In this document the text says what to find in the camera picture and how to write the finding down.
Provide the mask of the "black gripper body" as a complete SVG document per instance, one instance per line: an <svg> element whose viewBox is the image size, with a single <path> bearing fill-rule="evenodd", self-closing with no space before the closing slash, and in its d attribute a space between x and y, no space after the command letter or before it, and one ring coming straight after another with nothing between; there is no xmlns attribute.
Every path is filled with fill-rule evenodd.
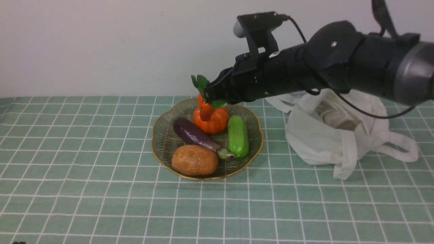
<svg viewBox="0 0 434 244"><path fill-rule="evenodd" d="M270 53L237 56L235 64L220 73L220 99L237 104L270 97L264 71L269 56Z"/></svg>

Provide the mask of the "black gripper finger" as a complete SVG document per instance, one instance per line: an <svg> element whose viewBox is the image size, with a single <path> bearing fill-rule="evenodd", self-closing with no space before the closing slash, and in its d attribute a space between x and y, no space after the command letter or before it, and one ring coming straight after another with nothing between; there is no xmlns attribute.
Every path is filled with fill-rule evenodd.
<svg viewBox="0 0 434 244"><path fill-rule="evenodd" d="M205 88L207 101L223 101L227 104L234 104L233 86L231 85L232 69L224 69L217 78Z"/></svg>

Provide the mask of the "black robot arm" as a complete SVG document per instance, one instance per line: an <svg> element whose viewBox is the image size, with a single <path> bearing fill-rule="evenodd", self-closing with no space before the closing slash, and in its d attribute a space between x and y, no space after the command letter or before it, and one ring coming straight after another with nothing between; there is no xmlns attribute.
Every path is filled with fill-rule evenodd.
<svg viewBox="0 0 434 244"><path fill-rule="evenodd" d="M433 43L419 41L418 34L394 40L339 21L307 43L278 50L270 27L243 31L250 52L204 89L208 102L236 104L314 89L357 90L406 106L433 99Z"/></svg>

